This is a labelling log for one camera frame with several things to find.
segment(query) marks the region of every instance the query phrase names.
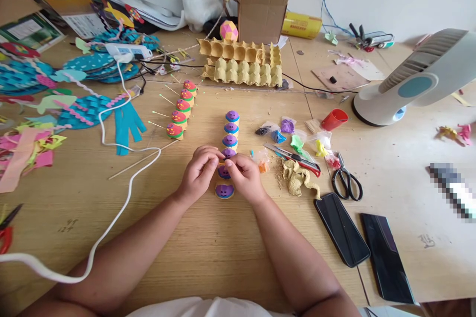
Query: desk fan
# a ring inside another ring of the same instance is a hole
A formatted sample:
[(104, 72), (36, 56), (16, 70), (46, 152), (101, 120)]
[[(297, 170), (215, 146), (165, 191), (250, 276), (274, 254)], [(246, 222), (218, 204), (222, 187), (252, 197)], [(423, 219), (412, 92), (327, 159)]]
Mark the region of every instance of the desk fan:
[(364, 123), (387, 126), (399, 121), (407, 106), (427, 106), (476, 77), (476, 33), (446, 29), (420, 45), (380, 85), (356, 95), (352, 109)]

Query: smartphone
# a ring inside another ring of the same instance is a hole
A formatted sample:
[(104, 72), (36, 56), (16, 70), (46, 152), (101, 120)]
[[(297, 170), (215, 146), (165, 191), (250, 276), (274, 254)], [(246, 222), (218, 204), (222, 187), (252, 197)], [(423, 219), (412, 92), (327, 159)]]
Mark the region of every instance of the smartphone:
[(387, 301), (414, 304), (387, 218), (365, 213), (360, 217), (372, 251), (372, 268), (380, 296)]
[(370, 249), (335, 193), (314, 200), (314, 206), (344, 264), (355, 267), (370, 257)]

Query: black scissors handle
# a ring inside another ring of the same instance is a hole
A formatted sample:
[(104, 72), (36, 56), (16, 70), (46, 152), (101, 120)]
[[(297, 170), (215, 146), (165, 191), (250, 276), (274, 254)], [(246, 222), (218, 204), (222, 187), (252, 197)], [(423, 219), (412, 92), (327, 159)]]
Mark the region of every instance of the black scissors handle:
[[(342, 195), (339, 192), (339, 189), (337, 188), (337, 184), (336, 184), (337, 176), (339, 176), (339, 178), (341, 180), (341, 183), (342, 183), (342, 186), (345, 189), (345, 195)], [(352, 181), (354, 181), (355, 184), (358, 187), (358, 196), (355, 195), (354, 192), (353, 192)], [(353, 174), (348, 172), (347, 170), (344, 171), (342, 169), (338, 169), (337, 171), (334, 172), (334, 175), (332, 176), (332, 187), (334, 188), (334, 191), (336, 192), (336, 194), (344, 200), (348, 200), (349, 198), (352, 198), (354, 201), (358, 202), (362, 199), (362, 196), (363, 196), (362, 185), (357, 180), (357, 178)]]

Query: pink paper decoration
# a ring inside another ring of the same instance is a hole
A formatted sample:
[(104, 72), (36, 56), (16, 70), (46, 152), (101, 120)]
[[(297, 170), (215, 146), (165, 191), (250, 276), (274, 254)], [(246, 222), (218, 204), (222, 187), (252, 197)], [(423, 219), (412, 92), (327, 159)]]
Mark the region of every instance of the pink paper decoration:
[(238, 41), (238, 29), (233, 21), (225, 21), (220, 26), (220, 35), (222, 40)]

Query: white cable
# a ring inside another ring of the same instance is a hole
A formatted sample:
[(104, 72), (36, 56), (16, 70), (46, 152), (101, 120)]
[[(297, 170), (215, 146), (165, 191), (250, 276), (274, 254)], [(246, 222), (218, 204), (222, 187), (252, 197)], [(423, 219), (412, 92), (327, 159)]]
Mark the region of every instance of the white cable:
[(80, 277), (71, 277), (71, 276), (61, 275), (60, 273), (57, 273), (57, 272), (54, 272), (54, 271), (48, 269), (40, 260), (38, 260), (38, 258), (34, 257), (33, 255), (25, 254), (25, 253), (13, 253), (13, 254), (0, 255), (0, 263), (12, 262), (12, 261), (24, 263), (24, 264), (28, 265), (38, 275), (40, 275), (44, 278), (47, 278), (48, 280), (52, 280), (52, 281), (56, 281), (56, 282), (67, 283), (67, 284), (75, 284), (75, 283), (83, 281), (85, 278), (88, 277), (89, 273), (91, 272), (91, 269), (93, 267), (94, 254), (96, 253), (97, 247), (99, 246), (101, 241), (106, 237), (106, 235), (109, 233), (109, 231), (112, 229), (112, 227), (114, 226), (116, 221), (119, 219), (122, 212), (124, 212), (125, 208), (129, 204), (130, 196), (131, 196), (131, 193), (132, 193), (132, 182), (134, 181), (134, 178), (138, 174), (140, 174), (143, 170), (145, 170), (147, 167), (152, 165), (159, 158), (159, 156), (162, 152), (162, 150), (160, 148), (145, 148), (145, 149), (141, 149), (141, 150), (133, 150), (133, 149), (131, 149), (127, 146), (124, 146), (124, 145), (115, 144), (115, 143), (114, 144), (106, 144), (105, 143), (106, 133), (105, 133), (104, 123), (103, 123), (103, 120), (101, 118), (101, 115), (104, 114), (105, 112), (108, 112), (108, 111), (120, 108), (124, 105), (127, 105), (132, 100), (132, 96), (130, 95), (129, 91), (125, 88), (125, 85), (124, 85), (124, 77), (122, 76), (122, 72), (120, 70), (120, 61), (119, 61), (120, 58), (115, 58), (115, 59), (117, 61), (117, 65), (118, 65), (118, 71), (119, 71), (120, 79), (121, 79), (121, 82), (122, 82), (122, 88), (129, 95), (129, 99), (125, 103), (123, 103), (119, 106), (106, 109), (106, 110), (99, 113), (98, 118), (99, 118), (99, 123), (101, 125), (101, 130), (102, 130), (101, 143), (103, 145), (106, 145), (106, 146), (119, 146), (119, 147), (128, 149), (129, 151), (133, 151), (133, 152), (142, 152), (142, 151), (147, 151), (147, 150), (157, 150), (157, 156), (150, 163), (148, 163), (147, 165), (142, 167), (140, 170), (138, 170), (135, 174), (133, 174), (133, 176), (130, 178), (130, 180), (129, 180), (129, 190), (128, 190), (128, 193), (127, 193), (127, 199), (125, 200), (124, 205), (122, 206), (122, 208), (120, 209), (119, 213), (116, 215), (114, 220), (111, 222), (109, 227), (106, 229), (106, 231), (103, 233), (103, 235), (101, 235), (101, 237), (98, 239), (98, 241), (93, 245), (93, 247), (91, 249), (91, 252), (89, 253), (89, 258), (88, 258), (88, 264), (86, 266), (86, 271), (84, 272), (84, 274), (82, 276), (80, 276)]

